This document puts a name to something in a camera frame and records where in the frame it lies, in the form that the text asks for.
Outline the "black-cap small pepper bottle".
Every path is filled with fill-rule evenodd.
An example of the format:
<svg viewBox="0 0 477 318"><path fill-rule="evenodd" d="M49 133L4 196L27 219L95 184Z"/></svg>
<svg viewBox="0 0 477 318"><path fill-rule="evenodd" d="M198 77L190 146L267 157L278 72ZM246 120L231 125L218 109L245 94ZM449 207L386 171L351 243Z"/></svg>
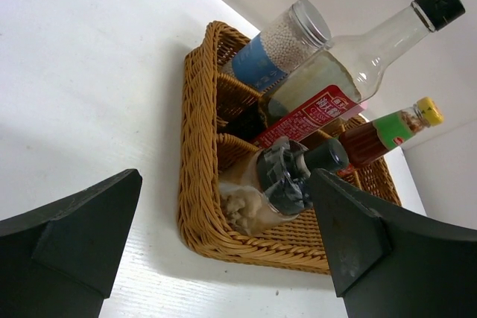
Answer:
<svg viewBox="0 0 477 318"><path fill-rule="evenodd" d="M334 174L348 164L348 155L337 139L327 139L310 150L281 137L219 175L222 212L237 232L258 235L313 207L309 193L313 170Z"/></svg>

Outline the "silver-lid jar with blue label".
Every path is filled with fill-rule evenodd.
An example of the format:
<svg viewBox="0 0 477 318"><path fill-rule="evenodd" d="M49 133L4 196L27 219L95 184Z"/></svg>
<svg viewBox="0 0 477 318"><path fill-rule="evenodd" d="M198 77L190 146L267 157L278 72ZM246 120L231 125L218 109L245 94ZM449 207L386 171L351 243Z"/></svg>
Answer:
<svg viewBox="0 0 477 318"><path fill-rule="evenodd" d="M309 0L297 0L221 67L221 72L264 92L287 77L331 38Z"/></svg>

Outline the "pink-cap clear spice bottle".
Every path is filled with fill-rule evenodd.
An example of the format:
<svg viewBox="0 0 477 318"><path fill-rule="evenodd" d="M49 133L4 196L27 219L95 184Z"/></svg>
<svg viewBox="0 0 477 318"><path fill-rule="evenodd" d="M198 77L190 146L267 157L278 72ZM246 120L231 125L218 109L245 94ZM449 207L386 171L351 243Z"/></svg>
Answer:
<svg viewBox="0 0 477 318"><path fill-rule="evenodd" d="M364 101L364 102L361 102L360 104L358 104L357 106L353 107L352 109L348 110L347 112L345 112L342 116L341 116L341 119L344 120L344 121L348 121L350 120L351 118L357 116L358 114L362 113L364 110L367 109L367 102Z"/></svg>

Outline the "green red sauce bottle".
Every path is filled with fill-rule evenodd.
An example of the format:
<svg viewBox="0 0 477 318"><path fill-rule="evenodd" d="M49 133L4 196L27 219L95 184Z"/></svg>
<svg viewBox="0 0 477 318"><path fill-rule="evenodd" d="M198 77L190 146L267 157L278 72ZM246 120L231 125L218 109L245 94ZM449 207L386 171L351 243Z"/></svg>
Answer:
<svg viewBox="0 0 477 318"><path fill-rule="evenodd" d="M430 97L412 106L345 130L339 137L349 158L348 166L337 172L344 177L370 165L419 132L443 123L444 117Z"/></svg>

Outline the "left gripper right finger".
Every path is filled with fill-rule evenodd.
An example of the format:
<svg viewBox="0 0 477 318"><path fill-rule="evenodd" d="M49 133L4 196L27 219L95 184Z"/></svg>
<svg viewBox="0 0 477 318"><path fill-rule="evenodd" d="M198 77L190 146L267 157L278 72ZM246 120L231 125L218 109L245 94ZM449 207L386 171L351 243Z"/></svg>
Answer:
<svg viewBox="0 0 477 318"><path fill-rule="evenodd" d="M318 169L311 196L349 317L474 317L476 231L416 214Z"/></svg>

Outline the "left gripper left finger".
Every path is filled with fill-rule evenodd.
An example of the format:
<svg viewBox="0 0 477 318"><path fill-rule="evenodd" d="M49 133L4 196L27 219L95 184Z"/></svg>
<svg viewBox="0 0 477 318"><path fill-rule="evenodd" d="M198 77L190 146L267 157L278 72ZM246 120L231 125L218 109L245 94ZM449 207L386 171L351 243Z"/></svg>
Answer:
<svg viewBox="0 0 477 318"><path fill-rule="evenodd" d="M142 187L127 169L1 221L2 317L98 317Z"/></svg>

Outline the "tall dark vinegar bottle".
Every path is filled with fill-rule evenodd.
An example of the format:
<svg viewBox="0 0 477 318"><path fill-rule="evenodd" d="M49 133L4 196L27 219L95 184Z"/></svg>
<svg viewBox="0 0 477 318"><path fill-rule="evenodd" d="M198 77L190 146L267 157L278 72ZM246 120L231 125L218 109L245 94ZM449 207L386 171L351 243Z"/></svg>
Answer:
<svg viewBox="0 0 477 318"><path fill-rule="evenodd" d="M223 131L260 148L302 141L372 98L390 64L464 13L461 0L412 0L365 34L335 36Z"/></svg>

